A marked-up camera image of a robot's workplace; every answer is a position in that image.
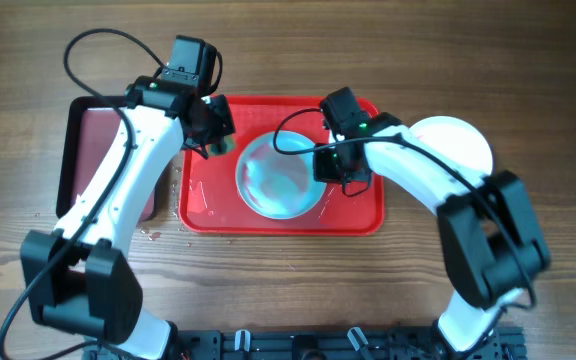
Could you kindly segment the green cleaning sponge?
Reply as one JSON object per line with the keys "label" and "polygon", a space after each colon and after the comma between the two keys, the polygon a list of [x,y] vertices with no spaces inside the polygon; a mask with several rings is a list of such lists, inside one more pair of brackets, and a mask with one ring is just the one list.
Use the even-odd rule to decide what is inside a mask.
{"label": "green cleaning sponge", "polygon": [[210,151],[215,156],[225,155],[236,148],[236,142],[231,136],[227,136],[210,145]]}

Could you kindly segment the mint plate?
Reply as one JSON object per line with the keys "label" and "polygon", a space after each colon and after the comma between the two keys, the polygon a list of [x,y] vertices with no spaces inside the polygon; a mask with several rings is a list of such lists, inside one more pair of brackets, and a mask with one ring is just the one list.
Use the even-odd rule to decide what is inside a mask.
{"label": "mint plate", "polygon": [[292,132],[258,136],[237,161],[235,182],[246,205],[273,219],[299,217],[319,203],[326,185],[314,180],[314,142]]}
{"label": "mint plate", "polygon": [[454,162],[486,175],[492,174],[492,149],[483,134],[468,122],[451,116],[432,116],[416,122],[410,131]]}

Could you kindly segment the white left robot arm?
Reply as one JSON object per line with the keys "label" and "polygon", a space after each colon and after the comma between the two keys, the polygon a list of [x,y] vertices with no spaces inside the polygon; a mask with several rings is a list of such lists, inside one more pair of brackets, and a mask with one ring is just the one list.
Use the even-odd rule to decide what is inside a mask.
{"label": "white left robot arm", "polygon": [[36,324],[85,336],[90,346],[122,358],[175,359],[177,327],[144,308],[130,243],[170,160],[233,134],[232,115],[223,95],[138,101],[117,112],[116,136],[80,199],[51,232],[24,239],[23,299]]}

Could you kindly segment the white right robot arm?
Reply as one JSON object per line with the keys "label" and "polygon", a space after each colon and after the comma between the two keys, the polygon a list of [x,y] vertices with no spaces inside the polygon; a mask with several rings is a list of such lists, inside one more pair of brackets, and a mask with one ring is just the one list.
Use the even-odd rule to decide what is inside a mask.
{"label": "white right robot arm", "polygon": [[551,255],[517,175],[464,166],[404,125],[337,129],[313,152],[316,180],[345,185],[380,175],[435,215],[454,292],[424,354],[464,359],[490,343],[509,309],[536,307],[534,282]]}

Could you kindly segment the red plastic tray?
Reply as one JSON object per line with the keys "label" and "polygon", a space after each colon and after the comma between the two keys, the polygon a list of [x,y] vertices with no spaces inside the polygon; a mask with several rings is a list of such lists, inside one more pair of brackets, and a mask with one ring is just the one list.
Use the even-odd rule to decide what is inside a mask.
{"label": "red plastic tray", "polygon": [[236,165],[247,145],[272,133],[288,115],[315,108],[320,96],[229,95],[235,124],[235,148],[222,156],[204,159],[188,151],[180,179],[178,214],[184,225],[200,233],[365,236],[385,218],[384,179],[372,178],[370,188],[347,197],[337,184],[329,184],[321,200],[307,213],[287,220],[257,214],[239,195]]}

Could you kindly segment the black water basin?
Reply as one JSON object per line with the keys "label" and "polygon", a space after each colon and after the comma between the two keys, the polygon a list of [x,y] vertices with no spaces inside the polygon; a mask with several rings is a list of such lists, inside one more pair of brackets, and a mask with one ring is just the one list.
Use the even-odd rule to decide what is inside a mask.
{"label": "black water basin", "polygon": [[79,97],[70,104],[55,210],[58,218],[83,194],[120,124],[112,108],[95,97]]}

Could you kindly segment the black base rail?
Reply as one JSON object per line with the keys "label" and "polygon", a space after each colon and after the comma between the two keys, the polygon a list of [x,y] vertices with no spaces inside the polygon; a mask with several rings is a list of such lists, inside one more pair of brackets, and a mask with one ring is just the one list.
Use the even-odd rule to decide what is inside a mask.
{"label": "black base rail", "polygon": [[388,330],[250,332],[181,331],[167,359],[182,360],[527,360],[523,329],[498,327],[473,350],[451,351],[430,327]]}

